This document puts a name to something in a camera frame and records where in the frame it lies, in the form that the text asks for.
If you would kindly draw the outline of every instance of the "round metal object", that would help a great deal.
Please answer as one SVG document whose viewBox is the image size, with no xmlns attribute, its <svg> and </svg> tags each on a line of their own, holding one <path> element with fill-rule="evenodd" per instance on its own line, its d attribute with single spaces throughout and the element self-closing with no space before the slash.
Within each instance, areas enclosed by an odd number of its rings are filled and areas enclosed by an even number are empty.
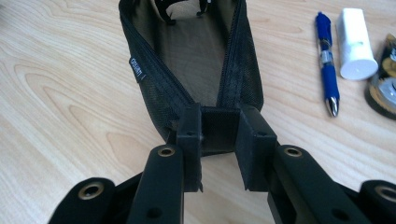
<svg viewBox="0 0 396 224">
<path fill-rule="evenodd" d="M 392 188 L 380 185 L 380 186 L 375 187 L 375 192 L 382 198 L 384 198 L 390 202 L 396 203 L 396 189 L 392 189 Z"/>
<path fill-rule="evenodd" d="M 299 149 L 294 148 L 294 147 L 285 148 L 285 153 L 288 156 L 291 156 L 291 157 L 301 157 L 301 156 L 303 156 L 303 152 L 301 152 Z"/>
<path fill-rule="evenodd" d="M 158 150 L 158 155 L 161 157 L 170 157 L 175 154 L 175 150 L 169 147 L 161 148 Z"/>
<path fill-rule="evenodd" d="M 78 197 L 81 200 L 90 200 L 99 196 L 104 189 L 105 186 L 101 182 L 91 182 L 78 192 Z"/>
</svg>

